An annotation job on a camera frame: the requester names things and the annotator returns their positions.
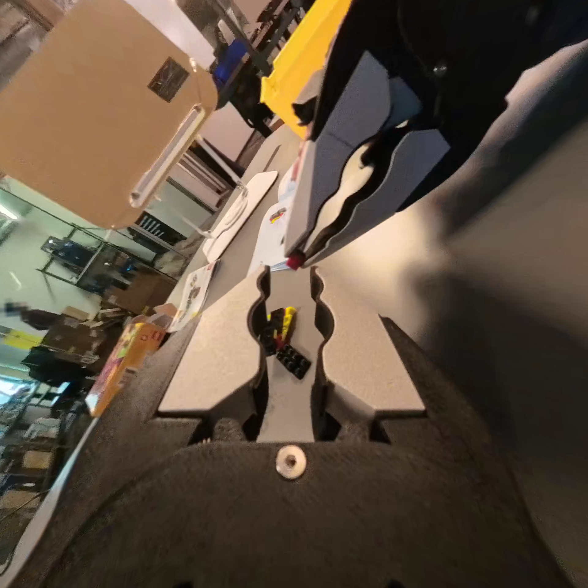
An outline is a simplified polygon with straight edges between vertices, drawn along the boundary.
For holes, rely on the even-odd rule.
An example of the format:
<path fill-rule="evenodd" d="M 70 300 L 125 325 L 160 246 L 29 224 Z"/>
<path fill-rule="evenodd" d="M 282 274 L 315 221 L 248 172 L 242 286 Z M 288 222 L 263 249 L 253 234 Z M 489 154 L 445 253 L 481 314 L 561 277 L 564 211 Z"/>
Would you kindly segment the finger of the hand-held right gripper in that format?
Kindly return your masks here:
<path fill-rule="evenodd" d="M 332 55 L 300 163 L 284 239 L 287 256 L 304 247 L 322 206 L 338 190 L 349 158 L 376 135 L 390 112 L 387 70 L 369 51 L 346 72 L 338 66 Z"/>
<path fill-rule="evenodd" d="M 392 217 L 449 151 L 438 129 L 408 132 L 384 166 L 362 166 L 361 147 L 348 161 L 341 186 L 320 208 L 305 242 L 305 267 L 334 254 Z"/>

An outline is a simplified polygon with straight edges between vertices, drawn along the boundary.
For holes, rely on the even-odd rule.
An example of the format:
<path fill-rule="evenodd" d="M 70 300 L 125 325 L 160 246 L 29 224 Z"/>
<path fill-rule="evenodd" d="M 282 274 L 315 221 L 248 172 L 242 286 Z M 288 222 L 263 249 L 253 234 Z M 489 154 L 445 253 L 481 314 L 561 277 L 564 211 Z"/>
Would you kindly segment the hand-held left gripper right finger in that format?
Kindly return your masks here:
<path fill-rule="evenodd" d="M 421 418 L 426 407 L 382 318 L 353 290 L 314 266 L 314 324 L 322 336 L 311 392 L 315 440 L 332 440 L 334 426 L 365 426 Z"/>

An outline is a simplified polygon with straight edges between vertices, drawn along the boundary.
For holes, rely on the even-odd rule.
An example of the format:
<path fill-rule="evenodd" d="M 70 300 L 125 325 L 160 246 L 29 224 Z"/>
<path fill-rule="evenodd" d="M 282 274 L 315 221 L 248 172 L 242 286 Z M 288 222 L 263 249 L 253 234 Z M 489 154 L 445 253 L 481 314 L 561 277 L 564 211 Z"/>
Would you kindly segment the closed instruction booklet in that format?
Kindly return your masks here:
<path fill-rule="evenodd" d="M 187 276 L 180 302 L 176 306 L 177 312 L 168 328 L 170 334 L 182 330 L 201 313 L 220 262 L 219 259 L 210 262 Z"/>

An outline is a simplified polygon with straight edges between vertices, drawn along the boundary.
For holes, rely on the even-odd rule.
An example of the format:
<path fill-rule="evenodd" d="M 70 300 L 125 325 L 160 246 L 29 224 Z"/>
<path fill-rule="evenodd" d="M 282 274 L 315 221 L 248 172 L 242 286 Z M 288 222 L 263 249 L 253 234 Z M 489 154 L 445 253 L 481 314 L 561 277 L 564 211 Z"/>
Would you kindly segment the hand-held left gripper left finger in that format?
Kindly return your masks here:
<path fill-rule="evenodd" d="M 269 398 L 260 341 L 269 294 L 270 268 L 259 266 L 202 313 L 159 416 L 199 417 L 210 427 L 230 418 L 257 440 Z"/>

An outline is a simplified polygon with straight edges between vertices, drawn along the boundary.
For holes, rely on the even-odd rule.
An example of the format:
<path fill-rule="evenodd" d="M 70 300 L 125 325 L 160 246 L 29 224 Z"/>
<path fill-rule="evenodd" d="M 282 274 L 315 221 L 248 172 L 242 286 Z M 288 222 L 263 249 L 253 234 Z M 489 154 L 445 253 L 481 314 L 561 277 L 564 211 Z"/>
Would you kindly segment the black studded toy plate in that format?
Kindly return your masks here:
<path fill-rule="evenodd" d="M 298 349 L 287 343 L 276 350 L 276 359 L 298 380 L 304 379 L 312 364 Z"/>

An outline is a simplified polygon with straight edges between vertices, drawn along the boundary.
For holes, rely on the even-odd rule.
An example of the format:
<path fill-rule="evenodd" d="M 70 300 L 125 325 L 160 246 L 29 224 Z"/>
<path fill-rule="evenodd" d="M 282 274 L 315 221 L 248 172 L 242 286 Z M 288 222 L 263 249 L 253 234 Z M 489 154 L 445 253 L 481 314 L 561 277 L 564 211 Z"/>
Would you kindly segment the stack of cardboard boxes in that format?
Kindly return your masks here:
<path fill-rule="evenodd" d="M 99 309 L 81 321 L 82 349 L 68 344 L 66 351 L 73 353 L 74 361 L 97 374 L 131 320 L 154 314 L 155 307 L 166 302 L 176 283 L 158 273 L 140 272 L 125 289 L 108 287 Z"/>

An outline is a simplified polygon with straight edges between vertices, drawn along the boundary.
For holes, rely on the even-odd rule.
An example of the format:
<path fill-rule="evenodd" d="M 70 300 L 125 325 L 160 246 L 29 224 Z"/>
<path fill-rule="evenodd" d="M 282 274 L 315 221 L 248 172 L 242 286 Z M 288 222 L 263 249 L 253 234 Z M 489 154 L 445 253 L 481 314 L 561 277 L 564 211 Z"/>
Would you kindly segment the open instruction booklet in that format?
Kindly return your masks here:
<path fill-rule="evenodd" d="M 247 276 L 253 274 L 260 266 L 268 266 L 272 272 L 290 269 L 288 257 L 285 254 L 285 234 L 298 187 L 303 151 L 304 144 L 301 144 L 296 160 L 280 181 L 277 203 L 268 209 L 262 219 Z"/>

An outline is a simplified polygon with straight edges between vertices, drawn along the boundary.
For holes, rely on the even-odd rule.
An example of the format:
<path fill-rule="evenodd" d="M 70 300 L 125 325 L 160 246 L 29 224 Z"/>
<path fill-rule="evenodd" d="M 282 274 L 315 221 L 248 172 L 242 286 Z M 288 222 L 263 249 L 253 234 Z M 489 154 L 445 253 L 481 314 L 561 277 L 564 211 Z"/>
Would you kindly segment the red yellow black brick assembly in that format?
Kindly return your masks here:
<path fill-rule="evenodd" d="M 266 357 L 275 356 L 289 344 L 295 327 L 297 308 L 280 307 L 267 315 L 259 341 Z"/>

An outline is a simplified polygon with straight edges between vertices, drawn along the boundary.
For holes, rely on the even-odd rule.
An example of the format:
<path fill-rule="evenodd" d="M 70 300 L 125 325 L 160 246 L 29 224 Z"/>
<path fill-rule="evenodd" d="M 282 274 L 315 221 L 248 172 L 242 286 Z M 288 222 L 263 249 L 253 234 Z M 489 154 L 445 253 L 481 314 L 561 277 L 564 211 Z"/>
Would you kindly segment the colourful toy set box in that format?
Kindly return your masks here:
<path fill-rule="evenodd" d="M 162 344 L 167 327 L 146 320 L 129 323 L 85 398 L 91 417 L 100 417 L 114 397 Z"/>

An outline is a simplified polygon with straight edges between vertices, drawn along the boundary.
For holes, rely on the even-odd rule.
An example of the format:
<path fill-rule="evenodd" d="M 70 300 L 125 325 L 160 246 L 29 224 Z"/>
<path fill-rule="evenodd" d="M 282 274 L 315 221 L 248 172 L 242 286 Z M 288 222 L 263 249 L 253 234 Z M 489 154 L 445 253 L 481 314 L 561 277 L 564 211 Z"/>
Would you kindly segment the wooden book stand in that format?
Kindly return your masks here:
<path fill-rule="evenodd" d="M 148 4 L 79 1 L 1 90 L 1 173 L 107 231 L 136 223 L 217 108 Z"/>

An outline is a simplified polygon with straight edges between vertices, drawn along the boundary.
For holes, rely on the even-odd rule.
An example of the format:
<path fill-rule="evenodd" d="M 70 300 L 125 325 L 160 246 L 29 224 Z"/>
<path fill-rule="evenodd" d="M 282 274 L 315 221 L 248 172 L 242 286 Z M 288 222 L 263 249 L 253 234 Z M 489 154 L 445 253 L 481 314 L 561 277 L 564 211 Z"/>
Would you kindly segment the yellow plastic bin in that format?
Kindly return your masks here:
<path fill-rule="evenodd" d="M 329 46 L 345 18 L 351 1 L 315 1 L 262 77 L 260 103 L 266 105 L 298 137 L 305 137 L 292 103 L 311 76 L 326 61 Z"/>

